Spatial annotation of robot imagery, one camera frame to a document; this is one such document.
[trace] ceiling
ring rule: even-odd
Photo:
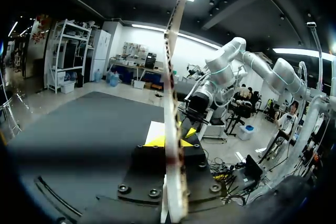
[[[87,14],[96,21],[121,18],[134,22],[166,25],[176,0],[81,0],[102,16],[90,11]],[[248,49],[263,51],[275,60],[279,55],[272,48],[303,48],[316,50],[314,40],[305,23],[315,21],[318,35],[324,52],[330,49],[329,21],[317,0],[195,0],[187,2],[181,30],[201,36],[205,39],[225,44],[235,36],[247,40]],[[58,13],[73,9],[74,0],[52,0],[50,13]],[[82,14],[80,4],[76,5],[72,15]],[[297,66],[300,60],[307,64],[308,71],[317,77],[317,59],[303,56],[281,55],[292,65]],[[325,81],[330,84],[330,64],[325,62]]]

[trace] white robotic arm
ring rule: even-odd
[[[193,87],[193,90],[187,96],[187,100],[191,101],[190,105],[197,104],[193,110],[198,110],[199,101],[206,100],[208,107],[211,106],[215,96],[219,91],[224,91],[227,87],[237,84],[237,72],[233,72],[231,62],[236,59],[244,65],[250,66],[264,81],[269,85],[273,92],[278,95],[283,94],[285,89],[292,93],[294,99],[304,101],[307,99],[307,86],[303,80],[295,73],[293,67],[284,59],[279,58],[273,69],[264,62],[261,58],[246,49],[246,41],[243,38],[236,37],[221,49],[215,52],[213,59],[206,60],[209,73],[207,76]],[[312,133],[315,123],[317,121],[319,111],[321,108],[326,109],[329,98],[316,96],[310,104],[310,110],[307,114],[307,119],[303,125],[296,145],[294,146],[291,155],[288,157],[287,162],[282,166],[277,176],[270,182],[270,186],[274,187],[283,180],[283,177],[290,173],[293,165],[297,163],[297,158],[306,145],[310,134]]]

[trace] screw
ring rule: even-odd
[[[210,191],[212,191],[212,192],[214,192],[214,193],[217,193],[217,192],[219,192],[220,190],[221,190],[221,186],[220,185],[218,185],[218,184],[215,184],[215,185],[212,185],[211,187],[210,187]]]
[[[205,169],[205,168],[206,168],[206,163],[205,163],[205,162],[201,162],[201,163],[198,165],[198,167],[199,167],[200,169]]]
[[[159,198],[161,192],[159,190],[156,190],[156,189],[151,189],[149,191],[149,197],[153,198],[153,199],[156,199],[156,198]]]
[[[127,185],[121,184],[118,186],[118,192],[121,194],[128,194],[130,192],[131,188]]]

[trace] white shelving unit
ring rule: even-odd
[[[73,36],[73,35],[68,35],[65,34],[65,30],[66,28],[69,28],[71,30],[75,30],[75,31],[81,31],[83,36]],[[55,60],[55,65],[51,65],[51,63],[49,63],[49,75],[47,78],[47,84],[48,84],[48,89],[52,89],[55,91],[55,93],[57,93],[57,89],[60,88],[60,86],[57,83],[57,73],[59,72],[64,72],[64,71],[68,71],[68,70],[75,70],[75,69],[82,69],[82,75],[84,76],[84,70],[85,70],[85,61],[86,61],[86,56],[87,56],[87,52],[88,49],[94,49],[94,48],[89,48],[88,47],[88,42],[91,36],[91,27],[90,28],[84,28],[84,27],[80,27],[78,25],[75,25],[74,23],[68,21],[67,19],[61,22],[57,22],[54,28],[54,32],[52,33],[52,49],[54,49],[54,46],[56,44],[58,44],[57,47],[57,51],[56,51],[56,56],[53,56],[53,59]],[[58,66],[58,57],[59,57],[59,51],[60,51],[60,47],[61,47],[61,43],[63,40],[66,39],[72,39],[72,40],[78,40],[80,42],[84,43],[85,46],[85,50],[84,50],[84,57],[83,57],[83,66],[79,66],[79,67],[72,67],[72,68],[57,68]]]

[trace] storage bin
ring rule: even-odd
[[[134,81],[134,87],[136,89],[143,89],[143,86],[145,85],[144,81]]]
[[[65,71],[57,73],[57,86],[61,86],[64,83]],[[51,72],[48,73],[49,84],[55,86],[54,79],[51,76]]]
[[[239,126],[237,136],[242,140],[249,140],[255,132],[255,128],[251,125]]]
[[[75,82],[74,81],[65,81],[61,85],[61,92],[64,93],[64,94],[73,92],[74,89],[75,89]]]

